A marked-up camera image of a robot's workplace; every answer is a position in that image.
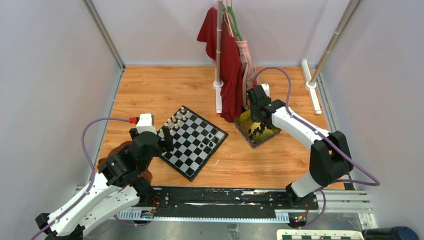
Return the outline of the yellow metal tin tray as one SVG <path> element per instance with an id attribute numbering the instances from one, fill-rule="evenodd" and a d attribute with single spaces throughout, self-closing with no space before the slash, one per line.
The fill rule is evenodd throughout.
<path id="1" fill-rule="evenodd" d="M 281 129 L 266 122 L 251 121 L 251 111 L 244 111 L 234 119 L 234 126 L 251 149 L 256 149 L 280 134 Z"/>

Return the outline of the black white chessboard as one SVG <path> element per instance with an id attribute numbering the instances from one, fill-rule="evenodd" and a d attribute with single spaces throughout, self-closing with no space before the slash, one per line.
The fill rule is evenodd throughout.
<path id="1" fill-rule="evenodd" d="M 187 121 L 188 126 L 182 126 L 172 136 L 174 150 L 163 152 L 159 157 L 192 182 L 226 140 L 228 133 L 188 107 L 186 108 L 192 113 Z M 209 133 L 213 135 L 213 138 L 219 139 L 218 143 L 212 142 L 213 138 L 208 138 Z M 205 138 L 209 140 L 208 144 L 203 143 Z M 204 148 L 199 148 L 200 143 L 204 144 Z"/>

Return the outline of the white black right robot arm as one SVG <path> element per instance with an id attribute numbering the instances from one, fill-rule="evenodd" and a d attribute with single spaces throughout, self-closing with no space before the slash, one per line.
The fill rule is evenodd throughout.
<path id="1" fill-rule="evenodd" d="M 260 84 L 246 91 L 252 122 L 273 125 L 295 138 L 309 151 L 308 171 L 286 186 L 285 201 L 298 209 L 316 190 L 327 187 L 350 173 L 354 166 L 347 158 L 350 150 L 346 136 L 311 124 L 285 102 L 272 100 Z"/>

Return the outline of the black chess pieces in tin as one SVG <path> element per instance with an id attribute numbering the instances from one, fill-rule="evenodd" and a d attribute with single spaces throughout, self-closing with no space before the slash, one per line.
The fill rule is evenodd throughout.
<path id="1" fill-rule="evenodd" d="M 269 126 L 266 123 L 260 123 L 257 126 L 253 126 L 247 131 L 248 138 L 253 141 L 255 138 L 259 138 L 268 129 Z"/>

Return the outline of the brown crumpled cloth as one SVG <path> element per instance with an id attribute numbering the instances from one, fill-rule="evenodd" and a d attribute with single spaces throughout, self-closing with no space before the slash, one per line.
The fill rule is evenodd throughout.
<path id="1" fill-rule="evenodd" d="M 97 170 L 105 176 L 108 186 L 124 188 L 137 178 L 144 178 L 148 183 L 152 181 L 148 166 L 153 156 L 149 153 L 135 157 L 130 151 L 132 144 L 132 141 L 125 141 L 98 160 Z"/>

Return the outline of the dark red hanging shirt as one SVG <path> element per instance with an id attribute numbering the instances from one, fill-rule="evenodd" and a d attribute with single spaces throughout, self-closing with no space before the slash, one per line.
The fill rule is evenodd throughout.
<path id="1" fill-rule="evenodd" d="M 207 11 L 196 39 L 206 43 L 205 52 L 212 60 L 216 59 L 217 50 L 217 14 L 218 10 L 214 7 Z M 220 116 L 233 123 L 242 113 L 242 64 L 235 39 L 230 36 L 224 23 L 221 27 L 220 79 L 223 81 L 223 87 L 220 92 L 222 97 Z"/>

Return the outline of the pink hanging garment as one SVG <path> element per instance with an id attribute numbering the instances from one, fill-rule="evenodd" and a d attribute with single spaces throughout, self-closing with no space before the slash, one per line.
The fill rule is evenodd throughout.
<path id="1" fill-rule="evenodd" d="M 229 35 L 235 40 L 235 43 L 237 45 L 237 49 L 239 52 L 239 58 L 241 62 L 241 77 L 242 77 L 242 107 L 247 110 L 250 107 L 249 99 L 247 98 L 246 91 L 255 87 L 258 84 L 258 81 L 255 79 L 256 75 L 256 66 L 254 64 L 254 61 L 252 60 L 252 56 L 249 51 L 248 41 L 243 38 L 243 40 L 237 40 L 235 34 L 232 32 L 231 25 L 229 23 L 229 20 L 231 20 L 231 17 L 229 17 L 225 12 L 225 7 L 231 6 L 232 7 L 233 1 L 230 1 L 230 4 L 228 4 L 228 1 L 225 1 L 225 4 L 223 5 L 223 22 L 225 23 L 227 27 L 227 31 Z"/>

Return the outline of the white centre rack foot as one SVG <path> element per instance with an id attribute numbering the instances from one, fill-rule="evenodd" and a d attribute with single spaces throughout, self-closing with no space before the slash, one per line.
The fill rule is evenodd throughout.
<path id="1" fill-rule="evenodd" d="M 215 111 L 217 114 L 221 114 L 223 111 L 223 105 L 222 105 L 222 96 L 221 96 L 221 90 L 224 83 L 220 81 L 214 81 L 213 82 L 213 88 L 215 90 Z"/>

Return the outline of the white rack foot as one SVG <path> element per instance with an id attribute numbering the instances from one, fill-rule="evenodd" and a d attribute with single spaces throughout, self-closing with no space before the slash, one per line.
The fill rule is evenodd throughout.
<path id="1" fill-rule="evenodd" d="M 213 82 L 213 88 L 215 90 L 215 111 L 217 114 L 221 114 L 223 111 L 223 105 L 222 105 L 222 96 L 221 96 L 221 90 L 224 83 L 220 81 L 214 81 Z"/>
<path id="2" fill-rule="evenodd" d="M 316 92 L 317 83 L 312 82 L 312 75 L 311 71 L 308 65 L 308 62 L 306 59 L 302 59 L 300 62 L 300 66 L 303 72 L 305 84 L 304 87 L 308 91 L 309 98 L 312 104 L 312 110 L 315 114 L 320 115 L 322 114 L 322 109 L 320 106 L 320 101 Z"/>

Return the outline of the white right rack foot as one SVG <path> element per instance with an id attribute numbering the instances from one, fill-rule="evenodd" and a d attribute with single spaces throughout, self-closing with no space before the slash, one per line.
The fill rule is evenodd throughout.
<path id="1" fill-rule="evenodd" d="M 302 59 L 300 62 L 300 66 L 303 72 L 305 84 L 304 87 L 308 91 L 309 98 L 312 104 L 312 110 L 315 114 L 320 115 L 322 114 L 322 109 L 320 106 L 320 101 L 316 92 L 317 83 L 312 82 L 312 75 L 311 71 L 308 65 L 308 62 L 306 59 Z"/>

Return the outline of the green clothes hanger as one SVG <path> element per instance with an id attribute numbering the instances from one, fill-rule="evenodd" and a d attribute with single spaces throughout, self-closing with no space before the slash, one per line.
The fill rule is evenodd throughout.
<path id="1" fill-rule="evenodd" d="M 243 39 L 243 37 L 242 37 L 242 35 L 239 31 L 238 24 L 237 24 L 237 18 L 236 18 L 236 15 L 234 13 L 233 8 L 231 6 L 226 6 L 225 7 L 225 13 L 228 15 L 228 17 L 231 17 L 231 20 L 229 20 L 228 22 L 231 25 L 232 33 L 235 34 L 235 38 L 238 41 L 243 41 L 244 39 Z"/>

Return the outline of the silver centre rack pole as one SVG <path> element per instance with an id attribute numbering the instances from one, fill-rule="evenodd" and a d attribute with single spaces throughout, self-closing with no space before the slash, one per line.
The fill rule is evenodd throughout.
<path id="1" fill-rule="evenodd" d="M 221 81 L 221 37 L 222 37 L 222 22 L 223 22 L 223 0 L 216 2 L 217 21 L 216 21 L 216 73 L 215 73 L 215 87 L 222 87 Z"/>

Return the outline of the green white chessboard box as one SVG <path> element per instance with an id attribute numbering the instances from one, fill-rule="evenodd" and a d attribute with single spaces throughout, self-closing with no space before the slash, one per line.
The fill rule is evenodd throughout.
<path id="1" fill-rule="evenodd" d="M 277 240 L 363 240 L 360 231 L 355 230 L 310 230 L 278 229 Z"/>

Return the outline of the silver right rack pole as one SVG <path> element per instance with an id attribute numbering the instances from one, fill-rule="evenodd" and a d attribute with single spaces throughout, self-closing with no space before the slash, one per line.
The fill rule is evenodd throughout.
<path id="1" fill-rule="evenodd" d="M 334 49 L 336 43 L 338 42 L 338 39 L 340 38 L 340 35 L 342 34 L 343 30 L 345 29 L 345 27 L 348 25 L 348 23 L 350 22 L 351 18 L 354 16 L 357 8 L 359 7 L 360 3 L 362 1 L 361 0 L 350 0 L 337 24 L 337 26 L 335 27 L 333 34 L 323 52 L 323 54 L 321 55 L 318 64 L 316 65 L 315 68 L 315 72 L 313 73 L 311 80 L 310 80 L 310 84 L 313 86 L 315 85 L 318 76 L 321 72 L 321 70 L 324 68 L 325 64 L 327 63 L 330 54 L 332 52 L 332 50 Z"/>

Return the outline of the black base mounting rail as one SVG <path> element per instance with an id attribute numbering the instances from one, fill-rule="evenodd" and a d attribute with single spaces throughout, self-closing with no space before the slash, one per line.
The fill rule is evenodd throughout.
<path id="1" fill-rule="evenodd" d="M 298 202 L 290 198 L 284 189 L 157 186 L 137 207 L 154 210 L 155 219 L 280 222 L 289 219 L 278 211 L 303 215 L 319 208 L 314 193 Z"/>

